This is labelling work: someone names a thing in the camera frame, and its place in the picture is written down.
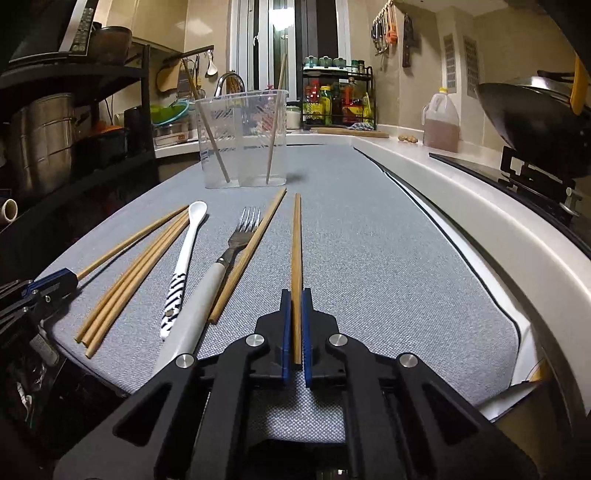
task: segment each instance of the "cutting board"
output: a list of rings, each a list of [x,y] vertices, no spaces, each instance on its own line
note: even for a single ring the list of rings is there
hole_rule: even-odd
[[[375,130],[351,130],[349,128],[318,127],[313,128],[313,132],[330,135],[353,135],[354,137],[372,137],[372,138],[390,138],[386,132]]]

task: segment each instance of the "jar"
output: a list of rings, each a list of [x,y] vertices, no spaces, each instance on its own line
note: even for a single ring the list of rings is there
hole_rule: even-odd
[[[288,105],[285,117],[287,119],[286,126],[288,130],[300,129],[301,110],[299,107]]]

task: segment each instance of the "screw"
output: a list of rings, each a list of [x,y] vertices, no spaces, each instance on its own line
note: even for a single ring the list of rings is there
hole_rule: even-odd
[[[184,353],[182,355],[179,355],[177,359],[174,361],[174,363],[177,364],[177,367],[189,368],[191,365],[195,363],[195,359],[192,355]]]
[[[329,342],[334,346],[347,345],[348,341],[349,339],[342,333],[335,333],[334,335],[331,335],[329,338]]]
[[[259,335],[258,333],[253,333],[246,337],[246,344],[248,346],[259,346],[265,342],[265,337]]]
[[[400,357],[400,364],[406,368],[416,367],[418,365],[418,358],[411,353],[405,353]]]

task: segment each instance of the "microwave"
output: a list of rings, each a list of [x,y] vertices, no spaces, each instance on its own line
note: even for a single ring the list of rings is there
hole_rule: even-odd
[[[98,0],[46,0],[8,68],[85,56]]]

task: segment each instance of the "wooden chopstick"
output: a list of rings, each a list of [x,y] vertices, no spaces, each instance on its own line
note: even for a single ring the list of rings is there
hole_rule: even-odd
[[[251,240],[248,242],[248,245],[244,249],[244,252],[242,252],[240,259],[238,259],[236,265],[232,269],[232,272],[228,276],[228,280],[224,285],[219,297],[217,298],[216,304],[213,307],[212,312],[209,314],[210,322],[217,323],[220,316],[222,315],[223,309],[226,307],[226,304],[228,303],[228,300],[230,299],[232,292],[234,292],[234,288],[236,288],[236,285],[238,285],[238,281],[242,277],[242,274],[244,273],[244,270],[246,269],[248,262],[250,262],[252,256],[254,255],[254,252],[258,244],[260,243],[262,236],[265,234],[265,230],[267,230],[269,223],[271,223],[271,220],[273,219],[273,216],[277,211],[277,207],[279,207],[279,204],[283,200],[286,191],[287,189],[285,187],[282,188],[277,193],[277,195],[271,202],[271,205],[265,212],[265,216],[262,218],[261,224],[256,229],[254,235],[252,236]]]
[[[291,312],[294,363],[301,365],[301,291],[304,278],[301,260],[301,195],[295,194],[294,227],[291,239]]]
[[[156,238],[156,240],[154,240],[148,246],[148,248],[146,250],[144,250],[141,253],[141,255],[131,264],[131,266],[127,270],[125,270],[125,272],[123,272],[121,274],[121,276],[118,278],[117,282],[115,282],[115,284],[107,291],[107,293],[105,293],[105,295],[103,295],[100,302],[95,306],[95,308],[92,310],[92,312],[90,312],[88,317],[86,317],[86,320],[84,321],[84,323],[82,324],[82,326],[78,330],[78,333],[74,337],[74,340],[76,340],[77,343],[80,343],[82,341],[85,346],[88,346],[88,344],[90,343],[90,341],[94,337],[94,335],[99,327],[99,324],[97,324],[96,326],[93,326],[97,315],[105,307],[105,305],[107,304],[109,299],[115,294],[115,292],[117,292],[119,290],[119,288],[121,287],[121,285],[123,284],[123,282],[125,281],[127,276],[129,275],[129,273],[134,270],[134,268],[137,266],[137,264],[139,262],[141,262],[141,260],[144,257],[146,257],[147,253],[149,253],[154,247],[156,247],[157,245],[159,245],[162,242],[162,240],[166,237],[166,234],[168,232],[170,232],[171,228],[173,228],[178,222],[180,222],[182,220],[182,218],[183,218],[183,214],[181,213],[178,215],[178,217],[175,219],[175,221],[172,222],[172,224],[166,230],[164,230],[164,232],[161,233]]]
[[[130,246],[132,243],[136,242],[137,240],[139,240],[139,239],[145,237],[146,235],[148,235],[149,233],[153,232],[159,226],[164,225],[172,217],[174,217],[175,215],[178,215],[180,212],[182,212],[183,210],[186,210],[187,208],[188,208],[188,205],[185,205],[181,208],[176,209],[173,212],[170,212],[167,215],[164,215],[161,219],[156,220],[154,223],[148,225],[146,228],[133,234],[127,240],[121,242],[116,247],[113,247],[111,250],[109,250],[107,253],[105,253],[98,260],[92,262],[90,265],[88,265],[88,267],[86,267],[84,270],[82,270],[80,273],[78,273],[78,275],[77,275],[78,281],[82,280],[85,276],[87,276],[89,273],[91,273],[95,268],[100,267],[103,263],[105,263],[107,260],[111,259],[116,254],[121,252],[124,248]]]
[[[123,273],[123,275],[121,275],[121,278],[119,279],[120,281],[117,281],[117,283],[111,287],[101,302],[99,302],[99,304],[91,312],[89,317],[94,316],[94,319],[92,320],[92,324],[88,328],[87,332],[84,334],[84,337],[82,337],[82,344],[84,344],[84,346],[90,345],[92,339],[96,335],[96,332],[99,330],[101,324],[105,321],[105,317],[109,313],[110,309],[113,308],[113,305],[115,305],[115,302],[123,293],[123,290],[132,282],[135,275],[137,275],[144,265],[147,264],[152,252],[165,243],[176,226],[182,223],[185,215],[187,215],[186,212],[182,213],[179,218],[156,239],[155,242],[153,242],[146,250],[142,252],[138,258],[135,259],[131,266]]]
[[[285,76],[285,64],[287,62],[287,53],[283,54],[281,59],[281,71],[279,73],[279,87],[277,90],[283,88],[283,77]],[[271,139],[269,140],[269,157],[267,159],[267,184],[269,184],[269,175],[271,174],[271,161],[273,160],[273,147],[275,146],[275,135],[277,133],[277,122],[279,118],[279,92],[277,92],[277,98],[275,99],[275,115],[273,116],[273,125],[271,127]]]
[[[131,297],[134,295],[134,293],[141,285],[141,283],[148,276],[148,273],[150,273],[150,271],[154,268],[158,260],[160,260],[160,258],[165,254],[165,252],[170,248],[170,245],[173,244],[173,242],[182,233],[182,231],[185,230],[185,228],[187,228],[188,224],[189,213],[187,212],[183,214],[180,222],[175,223],[174,228],[171,229],[168,236],[166,237],[166,240],[163,240],[163,242],[157,248],[154,248],[150,252],[150,256],[148,257],[145,264],[141,268],[137,268],[132,274],[130,274],[130,282],[123,283],[123,285],[121,285],[120,291],[122,290],[122,292],[116,299],[116,301],[113,303],[113,306],[109,308],[109,303],[107,303],[106,307],[103,310],[107,312],[105,318],[100,324],[98,331],[96,332],[95,336],[93,337],[92,341],[90,342],[90,345],[86,350],[87,358],[92,358],[92,356],[96,353],[101,343],[103,342],[105,335],[107,334],[113,323],[115,323],[115,320],[117,319],[121,311],[123,311]]]
[[[191,93],[195,97],[195,105],[197,105],[197,109],[199,110],[199,115],[201,115],[201,120],[203,121],[203,126],[205,127],[205,131],[207,132],[207,136],[209,137],[209,141],[212,143],[213,152],[216,154],[217,162],[220,164],[220,168],[223,173],[223,177],[226,180],[226,183],[230,183],[230,177],[228,176],[228,171],[226,170],[226,166],[223,164],[222,155],[216,144],[216,139],[213,136],[212,129],[209,126],[209,122],[207,121],[207,117],[205,116],[205,111],[201,103],[199,103],[199,99],[197,98],[197,87],[195,87],[195,82],[193,81],[193,77],[189,72],[189,66],[187,65],[187,59],[182,59],[183,67],[185,72],[187,72],[187,78],[189,79],[189,88],[191,89]]]

